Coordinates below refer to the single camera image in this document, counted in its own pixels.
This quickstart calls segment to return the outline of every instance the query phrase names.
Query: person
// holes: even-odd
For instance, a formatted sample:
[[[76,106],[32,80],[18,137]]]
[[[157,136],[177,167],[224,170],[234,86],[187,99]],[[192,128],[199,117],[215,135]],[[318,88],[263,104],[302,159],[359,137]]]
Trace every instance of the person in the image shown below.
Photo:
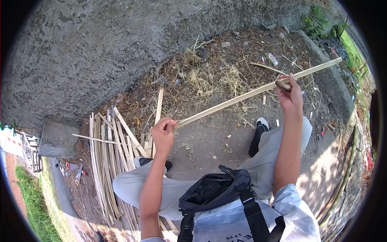
[[[246,169],[251,175],[252,190],[269,231],[276,225],[275,218],[282,215],[286,227],[281,241],[321,241],[317,221],[295,187],[301,155],[312,127],[303,116],[301,89],[292,74],[288,79],[293,86],[290,93],[277,89],[284,110],[283,125],[269,131],[267,122],[259,118],[249,149],[253,158],[237,169]],[[196,182],[163,177],[171,167],[166,159],[173,145],[176,124],[171,118],[160,119],[151,130],[156,146],[154,159],[136,158],[137,166],[139,163],[143,166],[123,172],[113,181],[116,195],[139,208],[142,242],[164,241],[159,215],[181,220],[179,198]],[[274,201],[269,206],[268,199],[272,195]],[[194,242],[253,241],[240,199],[196,213],[194,220]]]

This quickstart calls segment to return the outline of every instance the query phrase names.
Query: black bag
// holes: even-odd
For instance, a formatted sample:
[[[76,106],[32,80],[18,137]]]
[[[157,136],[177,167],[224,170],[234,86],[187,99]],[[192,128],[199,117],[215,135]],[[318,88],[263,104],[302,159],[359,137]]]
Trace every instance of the black bag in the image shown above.
[[[243,211],[254,242],[278,242],[285,229],[283,216],[276,218],[276,226],[270,233],[259,204],[255,202],[250,188],[251,177],[247,170],[232,170],[223,165],[219,169],[225,174],[206,174],[191,186],[179,199],[183,213],[178,242],[192,242],[194,216],[196,212],[208,211],[241,199]]]

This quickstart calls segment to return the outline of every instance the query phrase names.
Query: shoulder strap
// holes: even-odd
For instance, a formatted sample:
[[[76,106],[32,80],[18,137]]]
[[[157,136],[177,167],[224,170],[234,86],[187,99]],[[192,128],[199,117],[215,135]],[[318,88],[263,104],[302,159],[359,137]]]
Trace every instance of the shoulder strap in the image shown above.
[[[283,216],[276,218],[276,226],[269,232],[265,218],[259,204],[255,201],[251,189],[244,188],[239,191],[241,202],[244,206],[243,211],[250,227],[254,241],[258,242],[278,242],[285,230],[285,221]]]

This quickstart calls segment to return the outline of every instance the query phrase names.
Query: saw handle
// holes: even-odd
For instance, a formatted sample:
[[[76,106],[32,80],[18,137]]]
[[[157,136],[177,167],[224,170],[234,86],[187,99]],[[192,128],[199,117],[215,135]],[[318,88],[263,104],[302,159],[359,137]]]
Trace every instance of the saw handle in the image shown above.
[[[291,88],[292,88],[292,85],[290,85],[289,83],[285,83],[284,81],[276,81],[276,86],[281,90],[281,91],[284,91],[286,93],[289,93],[291,91]]]

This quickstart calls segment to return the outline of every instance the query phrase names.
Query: road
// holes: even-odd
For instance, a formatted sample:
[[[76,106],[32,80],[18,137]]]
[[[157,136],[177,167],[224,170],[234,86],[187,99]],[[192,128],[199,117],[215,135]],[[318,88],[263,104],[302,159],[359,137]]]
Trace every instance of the road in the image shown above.
[[[53,168],[52,175],[54,177],[55,187],[57,188],[59,201],[62,210],[66,215],[68,225],[77,241],[96,241],[90,234],[89,229],[85,226],[84,222],[74,211],[71,204],[70,189],[68,188],[60,169],[55,168],[55,164],[57,163],[58,160],[56,158],[50,158],[50,166]]]

